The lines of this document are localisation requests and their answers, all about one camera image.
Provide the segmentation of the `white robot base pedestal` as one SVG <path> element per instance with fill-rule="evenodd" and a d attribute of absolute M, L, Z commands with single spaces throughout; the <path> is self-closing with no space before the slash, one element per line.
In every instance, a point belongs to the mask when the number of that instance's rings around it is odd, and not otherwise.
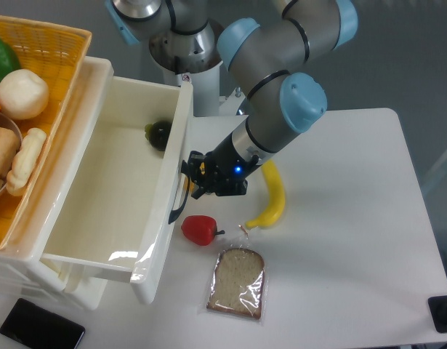
<path fill-rule="evenodd" d="M 167 31 L 152 36 L 148 47 L 154 63 L 161 69 L 165 84 L 193 85 L 195 116 L 220 113 L 220 66 L 217 40 L 223 27 L 210 19 L 199 32 L 185 35 Z"/>

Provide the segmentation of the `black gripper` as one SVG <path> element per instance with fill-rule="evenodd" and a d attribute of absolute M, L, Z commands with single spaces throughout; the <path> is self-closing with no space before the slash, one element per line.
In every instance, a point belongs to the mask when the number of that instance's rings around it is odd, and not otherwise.
<path fill-rule="evenodd" d="M 233 144 L 233 135 L 228 135 L 214 150 L 206 155 L 191 151 L 188 160 L 183 160 L 180 171 L 190 178 L 190 195 L 199 199 L 208 193 L 217 196 L 243 196 L 247 192 L 246 178 L 259 165 L 259 156 L 252 154 L 243 158 Z"/>

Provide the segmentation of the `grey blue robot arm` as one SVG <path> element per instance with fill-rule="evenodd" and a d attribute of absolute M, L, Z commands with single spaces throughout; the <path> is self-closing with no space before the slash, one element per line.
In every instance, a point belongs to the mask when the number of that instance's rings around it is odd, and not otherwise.
<path fill-rule="evenodd" d="M 214 150 L 190 153 L 187 176 L 194 198 L 245 194 L 247 177 L 322 117 L 325 92 L 301 67 L 338 49 L 358 29 L 351 1 L 280 1 L 275 25 L 246 17 L 224 29 L 210 18 L 206 1 L 105 5 L 124 40 L 148 41 L 162 68 L 179 75 L 223 64 L 252 106 Z"/>

